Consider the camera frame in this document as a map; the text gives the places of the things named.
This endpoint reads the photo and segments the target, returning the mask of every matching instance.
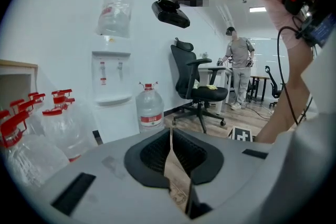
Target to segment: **black slot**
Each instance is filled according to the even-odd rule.
[[[70,216],[95,178],[93,175],[79,174],[51,205]]]
[[[254,151],[254,150],[249,150],[249,149],[244,150],[242,153],[252,156],[252,157],[260,158],[260,159],[266,159],[268,155],[268,153],[266,152]]]

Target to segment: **black camera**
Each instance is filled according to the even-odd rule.
[[[190,26],[189,18],[180,10],[178,2],[158,0],[153,3],[152,10],[159,21],[181,28]]]

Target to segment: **chair armrest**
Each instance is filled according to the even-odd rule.
[[[197,60],[193,60],[187,63],[187,66],[192,66],[192,70],[191,70],[191,75],[189,78],[189,83],[188,83],[188,89],[187,89],[187,94],[186,94],[186,98],[187,99],[191,99],[191,92],[193,90],[194,87],[194,83],[196,80],[196,75],[198,72],[198,66],[203,64],[203,63],[209,63],[212,62],[211,59],[197,59]]]
[[[188,63],[187,63],[187,66],[192,66],[192,65],[197,65],[197,66],[199,66],[199,65],[201,65],[201,64],[203,64],[203,63],[210,63],[210,62],[212,62],[212,60],[211,60],[211,59],[208,59],[208,58],[205,58],[205,59],[197,59],[197,60],[193,60],[193,61],[188,62]]]
[[[211,67],[211,68],[208,68],[208,70],[211,70],[211,71],[214,71],[214,70],[225,70],[226,67]]]

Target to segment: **red label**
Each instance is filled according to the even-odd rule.
[[[103,11],[101,12],[101,15],[105,15],[106,13],[110,13],[112,11],[112,7],[103,9]]]
[[[79,156],[77,156],[77,157],[75,157],[75,158],[70,158],[69,161],[72,163],[72,162],[74,162],[75,160],[77,160],[80,156],[81,156],[81,155],[79,155]]]
[[[143,126],[154,126],[158,125],[162,121],[162,114],[153,117],[140,117],[141,125]]]

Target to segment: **black office chair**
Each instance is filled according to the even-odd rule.
[[[206,133],[206,127],[203,116],[209,116],[211,118],[219,119],[221,120],[221,126],[224,126],[224,118],[209,113],[207,111],[207,104],[209,104],[209,102],[223,101],[228,94],[227,89],[218,88],[217,90],[210,90],[208,87],[199,87],[198,89],[193,89],[195,80],[199,81],[200,74],[198,73],[198,66],[203,63],[210,63],[212,62],[212,60],[207,58],[196,60],[196,55],[192,52],[194,46],[191,43],[179,41],[178,38],[176,38],[176,45],[171,45],[171,49],[178,68],[178,73],[180,75],[175,89],[181,98],[192,99],[193,103],[197,103],[197,108],[186,105],[182,106],[182,112],[184,112],[184,110],[189,111],[186,113],[182,113],[181,115],[175,116],[173,120],[173,125],[176,124],[177,119],[197,115],[201,122],[204,133]],[[209,68],[209,70],[212,71],[210,85],[214,84],[218,70],[222,69],[225,68]]]
[[[278,90],[278,85],[275,82],[275,80],[274,80],[274,78],[273,78],[273,76],[272,76],[272,74],[270,72],[269,66],[265,66],[265,72],[269,75],[269,77],[270,77],[270,79],[272,81],[271,82],[271,85],[272,85],[272,96],[274,98],[278,99],[280,97],[280,95],[281,95],[281,92],[282,92],[282,90],[284,88],[284,85],[281,83],[282,88],[281,88],[281,90]],[[273,103],[269,104],[269,108],[271,108],[272,106],[274,107],[277,103],[278,102],[273,102]]]

